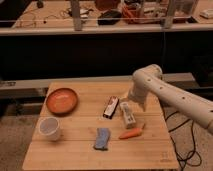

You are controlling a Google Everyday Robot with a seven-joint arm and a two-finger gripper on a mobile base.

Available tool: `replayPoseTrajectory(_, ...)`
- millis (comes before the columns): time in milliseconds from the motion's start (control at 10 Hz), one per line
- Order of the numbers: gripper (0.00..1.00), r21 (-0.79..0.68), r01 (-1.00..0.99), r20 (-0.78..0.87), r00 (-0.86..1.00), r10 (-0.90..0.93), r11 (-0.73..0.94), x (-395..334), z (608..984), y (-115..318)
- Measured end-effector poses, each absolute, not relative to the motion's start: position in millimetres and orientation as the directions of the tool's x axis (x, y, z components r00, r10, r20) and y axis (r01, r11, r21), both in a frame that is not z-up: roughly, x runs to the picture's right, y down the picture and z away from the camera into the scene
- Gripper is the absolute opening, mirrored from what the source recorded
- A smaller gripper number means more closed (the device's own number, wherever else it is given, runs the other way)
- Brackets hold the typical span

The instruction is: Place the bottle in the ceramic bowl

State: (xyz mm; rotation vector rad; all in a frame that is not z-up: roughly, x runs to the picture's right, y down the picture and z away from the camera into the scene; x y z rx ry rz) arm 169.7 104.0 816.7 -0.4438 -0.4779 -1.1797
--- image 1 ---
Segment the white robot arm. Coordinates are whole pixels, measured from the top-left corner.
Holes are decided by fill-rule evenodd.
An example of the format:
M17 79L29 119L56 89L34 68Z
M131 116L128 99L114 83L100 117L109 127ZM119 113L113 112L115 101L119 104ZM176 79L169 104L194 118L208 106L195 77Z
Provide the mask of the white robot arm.
M144 106L151 92L213 135L213 102L164 82L162 74L157 64L137 69L132 75L133 85L123 99Z

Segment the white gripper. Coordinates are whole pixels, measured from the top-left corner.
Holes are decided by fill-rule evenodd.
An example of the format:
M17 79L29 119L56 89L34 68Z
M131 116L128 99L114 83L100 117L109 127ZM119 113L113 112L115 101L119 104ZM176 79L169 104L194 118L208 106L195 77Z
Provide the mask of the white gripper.
M133 101L137 103L143 110L146 110L148 93L149 91L147 89L131 87L127 92L120 96L120 100Z

